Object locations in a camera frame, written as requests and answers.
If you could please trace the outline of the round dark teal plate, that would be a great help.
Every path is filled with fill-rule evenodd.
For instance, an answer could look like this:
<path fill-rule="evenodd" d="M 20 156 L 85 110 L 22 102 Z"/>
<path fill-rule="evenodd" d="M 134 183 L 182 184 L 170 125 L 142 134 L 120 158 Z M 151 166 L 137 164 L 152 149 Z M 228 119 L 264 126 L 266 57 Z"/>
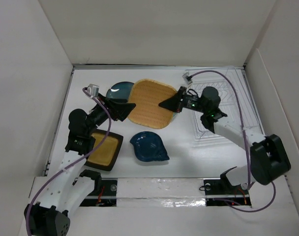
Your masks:
<path fill-rule="evenodd" d="M 108 89 L 106 97 L 110 99 L 119 99 L 121 102 L 127 102 L 133 85 L 133 82 L 116 83 Z"/>

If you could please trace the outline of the orange woven bamboo plate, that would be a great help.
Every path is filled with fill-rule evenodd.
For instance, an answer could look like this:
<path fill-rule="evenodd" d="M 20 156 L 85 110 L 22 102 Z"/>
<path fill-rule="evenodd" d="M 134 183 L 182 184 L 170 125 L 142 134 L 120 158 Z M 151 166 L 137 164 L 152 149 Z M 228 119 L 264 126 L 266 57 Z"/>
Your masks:
<path fill-rule="evenodd" d="M 170 124 L 174 113 L 159 107 L 159 103 L 171 98 L 177 90 L 170 85 L 151 79 L 137 81 L 131 89 L 128 102 L 136 104 L 128 119 L 138 125 L 162 129 Z"/>

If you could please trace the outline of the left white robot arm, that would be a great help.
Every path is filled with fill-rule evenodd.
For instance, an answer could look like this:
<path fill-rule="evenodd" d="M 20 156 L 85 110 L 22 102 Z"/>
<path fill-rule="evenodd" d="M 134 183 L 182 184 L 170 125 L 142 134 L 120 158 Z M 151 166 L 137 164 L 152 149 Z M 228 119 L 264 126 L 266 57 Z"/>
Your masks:
<path fill-rule="evenodd" d="M 97 105 L 87 114 L 75 109 L 69 114 L 69 135 L 64 157 L 58 172 L 35 194 L 26 206 L 24 216 L 29 236 L 65 236 L 70 227 L 70 215 L 89 194 L 103 190 L 101 174 L 83 170 L 88 157 L 108 137 L 107 130 L 101 141 L 92 133 L 106 120 L 124 121 L 136 107 L 134 103 L 120 103 L 102 95 L 92 97 Z"/>

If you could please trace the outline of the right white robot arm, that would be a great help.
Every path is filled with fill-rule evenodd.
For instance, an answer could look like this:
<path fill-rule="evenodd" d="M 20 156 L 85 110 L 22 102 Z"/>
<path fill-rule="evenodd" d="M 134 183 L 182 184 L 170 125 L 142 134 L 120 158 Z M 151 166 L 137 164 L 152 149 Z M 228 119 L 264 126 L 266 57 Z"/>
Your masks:
<path fill-rule="evenodd" d="M 184 108 L 201 112 L 204 128 L 245 150 L 247 164 L 232 167 L 221 174 L 221 191 L 231 193 L 238 185 L 254 182 L 268 185 L 290 171 L 291 163 L 280 137 L 274 134 L 266 136 L 243 127 L 220 110 L 220 102 L 214 87 L 205 87 L 200 96 L 192 89 L 180 87 L 175 95 L 160 102 L 159 106 L 174 113 L 180 113 Z"/>

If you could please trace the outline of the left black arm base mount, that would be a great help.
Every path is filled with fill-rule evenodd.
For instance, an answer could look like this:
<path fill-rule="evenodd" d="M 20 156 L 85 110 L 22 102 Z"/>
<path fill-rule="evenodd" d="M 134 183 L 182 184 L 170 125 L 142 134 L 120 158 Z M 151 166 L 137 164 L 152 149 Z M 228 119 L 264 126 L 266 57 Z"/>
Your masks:
<path fill-rule="evenodd" d="M 94 180 L 94 190 L 85 197 L 81 207 L 115 207 L 117 205 L 118 180 L 116 178 L 102 178 L 101 173 L 84 170 L 80 177 Z"/>

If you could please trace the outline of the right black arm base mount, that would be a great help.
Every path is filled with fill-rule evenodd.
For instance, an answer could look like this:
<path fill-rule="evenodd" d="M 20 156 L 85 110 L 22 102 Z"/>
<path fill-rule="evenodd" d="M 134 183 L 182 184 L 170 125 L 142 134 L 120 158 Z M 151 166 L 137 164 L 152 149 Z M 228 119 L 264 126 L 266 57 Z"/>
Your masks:
<path fill-rule="evenodd" d="M 243 190 L 241 185 L 232 186 L 226 177 L 226 174 L 235 168 L 223 172 L 220 178 L 203 180 L 199 190 L 205 193 L 207 207 L 251 206 L 249 192 Z"/>

